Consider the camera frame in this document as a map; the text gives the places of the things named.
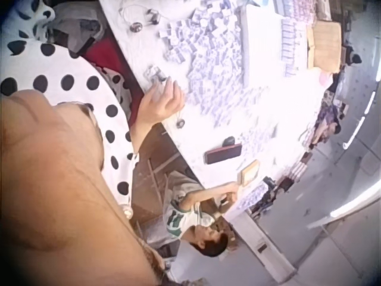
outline smartphone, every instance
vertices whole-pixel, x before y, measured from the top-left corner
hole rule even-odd
[[[205,162],[207,165],[225,161],[227,159],[235,158],[241,155],[242,144],[235,144],[231,146],[216,148],[205,152]]]

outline ear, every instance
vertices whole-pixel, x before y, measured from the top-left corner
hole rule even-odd
[[[198,241],[198,242],[197,242],[197,245],[198,245],[198,247],[201,248],[201,249],[204,249],[204,248],[205,248],[205,242],[204,242],[203,240]]]

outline black round object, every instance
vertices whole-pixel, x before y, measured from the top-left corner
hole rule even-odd
[[[139,22],[135,22],[130,26],[130,31],[133,33],[140,32],[143,29],[143,25]]]
[[[176,127],[181,129],[182,127],[184,127],[185,125],[185,120],[184,119],[179,119],[177,122],[176,122]]]
[[[236,140],[233,136],[230,136],[224,140],[224,142],[222,143],[222,147],[232,146],[234,144],[236,144]]]

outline white and green t-shirt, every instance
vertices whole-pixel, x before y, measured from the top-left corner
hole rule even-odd
[[[187,176],[176,171],[170,174],[165,191],[164,222],[168,232],[175,237],[181,238],[191,226],[210,226],[215,222],[211,215],[202,212],[200,203],[194,204],[188,211],[179,207],[187,193],[200,189],[203,187]]]

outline red cloth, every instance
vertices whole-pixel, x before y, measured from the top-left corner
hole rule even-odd
[[[114,70],[123,76],[132,97],[129,125],[134,124],[136,116],[138,115],[139,104],[144,94],[135,77],[132,75],[131,69],[124,59],[116,41],[113,38],[104,38],[93,44],[83,57],[97,66]]]

